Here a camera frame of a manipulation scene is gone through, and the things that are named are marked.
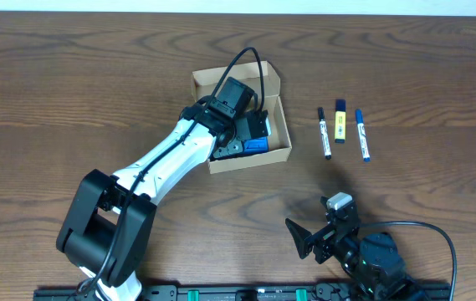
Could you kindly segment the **black whiteboard marker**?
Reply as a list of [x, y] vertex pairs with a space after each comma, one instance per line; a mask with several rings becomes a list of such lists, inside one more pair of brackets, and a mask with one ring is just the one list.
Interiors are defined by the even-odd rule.
[[322, 142], [324, 157], [326, 158], [326, 160], [330, 160], [332, 157], [332, 153], [330, 149], [330, 142], [329, 142], [329, 137], [327, 132], [325, 112], [322, 107], [318, 108], [318, 117], [319, 117], [320, 135], [321, 135], [321, 142]]

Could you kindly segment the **blue whiteboard marker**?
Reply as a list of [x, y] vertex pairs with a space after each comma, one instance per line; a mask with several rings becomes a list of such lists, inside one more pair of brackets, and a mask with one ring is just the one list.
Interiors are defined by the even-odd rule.
[[362, 155], [363, 161], [370, 162], [371, 156], [370, 156], [370, 152], [367, 145], [364, 118], [363, 118], [362, 111], [360, 109], [356, 110], [356, 125], [357, 125], [357, 133], [358, 133], [358, 137], [360, 141], [360, 149], [361, 149], [361, 155]]

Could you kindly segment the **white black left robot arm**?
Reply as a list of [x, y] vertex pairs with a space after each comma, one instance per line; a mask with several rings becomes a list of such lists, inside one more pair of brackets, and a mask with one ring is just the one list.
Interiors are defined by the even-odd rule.
[[193, 168], [237, 138], [269, 134], [268, 112], [245, 99], [201, 98], [180, 114], [171, 134], [133, 164], [108, 176], [97, 169], [80, 182], [56, 241], [87, 276], [71, 296], [136, 300], [136, 269], [158, 204]]

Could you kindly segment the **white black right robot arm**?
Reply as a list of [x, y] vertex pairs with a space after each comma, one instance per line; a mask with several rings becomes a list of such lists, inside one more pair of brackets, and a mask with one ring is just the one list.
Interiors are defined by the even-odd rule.
[[301, 259], [312, 254], [318, 264], [335, 258], [364, 296], [372, 300], [429, 300], [406, 271], [406, 264], [391, 236], [385, 233], [359, 238], [361, 219], [356, 202], [321, 199], [327, 224], [312, 233], [287, 218], [285, 225]]

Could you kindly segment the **cardboard box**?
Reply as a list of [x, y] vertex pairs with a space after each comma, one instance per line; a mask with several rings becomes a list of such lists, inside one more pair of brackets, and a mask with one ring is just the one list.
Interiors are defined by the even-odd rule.
[[[219, 67], [193, 71], [191, 78], [193, 99], [199, 100], [201, 97], [211, 94], [225, 69], [225, 67]], [[264, 166], [288, 160], [292, 144], [279, 96], [280, 77], [268, 61], [262, 62], [262, 70], [265, 92], [264, 109], [268, 111], [271, 129], [271, 135], [267, 138], [269, 151], [252, 156], [209, 161], [207, 164], [211, 174]]]

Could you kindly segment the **yellow highlighter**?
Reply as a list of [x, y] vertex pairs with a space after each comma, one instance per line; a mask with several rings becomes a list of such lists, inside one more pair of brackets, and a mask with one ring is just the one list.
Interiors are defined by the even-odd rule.
[[335, 143], [345, 143], [346, 105], [344, 99], [335, 101]]

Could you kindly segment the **blue whiteboard eraser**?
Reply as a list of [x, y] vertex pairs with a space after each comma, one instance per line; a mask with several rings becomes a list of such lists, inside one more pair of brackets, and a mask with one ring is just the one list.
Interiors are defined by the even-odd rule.
[[246, 140], [243, 143], [243, 155], [252, 156], [262, 154], [269, 151], [269, 143], [267, 137]]

